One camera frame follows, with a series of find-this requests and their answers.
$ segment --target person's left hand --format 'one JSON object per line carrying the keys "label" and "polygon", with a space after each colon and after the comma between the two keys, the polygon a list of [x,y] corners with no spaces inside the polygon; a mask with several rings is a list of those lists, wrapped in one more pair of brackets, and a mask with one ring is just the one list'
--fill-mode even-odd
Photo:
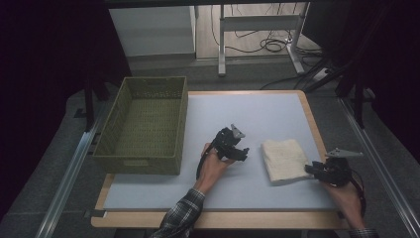
{"label": "person's left hand", "polygon": [[[210,145],[210,143],[205,144],[201,156],[204,155]],[[210,150],[201,167],[200,177],[195,183],[194,188],[206,194],[219,180],[226,168],[234,162],[235,160],[232,159],[219,160],[216,150]]]}

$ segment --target plaid shirt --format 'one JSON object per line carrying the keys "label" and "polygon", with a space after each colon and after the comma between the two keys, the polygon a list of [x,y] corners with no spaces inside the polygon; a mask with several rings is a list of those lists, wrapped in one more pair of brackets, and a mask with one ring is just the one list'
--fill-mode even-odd
{"label": "plaid shirt", "polygon": [[[190,189],[163,218],[160,228],[151,238],[187,238],[203,209],[204,194]],[[351,230],[351,238],[378,238],[374,229]]]}

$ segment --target towel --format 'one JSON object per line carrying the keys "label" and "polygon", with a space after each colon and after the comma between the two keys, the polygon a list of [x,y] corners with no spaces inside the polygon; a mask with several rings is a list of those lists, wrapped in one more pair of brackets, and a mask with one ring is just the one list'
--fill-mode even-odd
{"label": "towel", "polygon": [[294,139],[266,140],[262,143],[262,155],[271,182],[309,177],[304,169],[308,159]]}

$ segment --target basket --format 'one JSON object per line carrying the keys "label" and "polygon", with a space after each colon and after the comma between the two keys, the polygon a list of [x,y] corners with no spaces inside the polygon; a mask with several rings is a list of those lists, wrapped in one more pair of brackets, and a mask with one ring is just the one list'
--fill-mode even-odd
{"label": "basket", "polygon": [[126,77],[93,159],[109,174],[179,175],[188,90],[185,77]]}

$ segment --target person's right hand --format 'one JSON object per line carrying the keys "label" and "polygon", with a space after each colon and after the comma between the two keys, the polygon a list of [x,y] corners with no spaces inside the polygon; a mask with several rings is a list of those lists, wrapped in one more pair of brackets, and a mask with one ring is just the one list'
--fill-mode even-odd
{"label": "person's right hand", "polygon": [[365,229],[365,221],[361,215],[362,204],[355,186],[351,182],[340,187],[322,181],[321,183],[346,217],[350,227],[352,229]]}

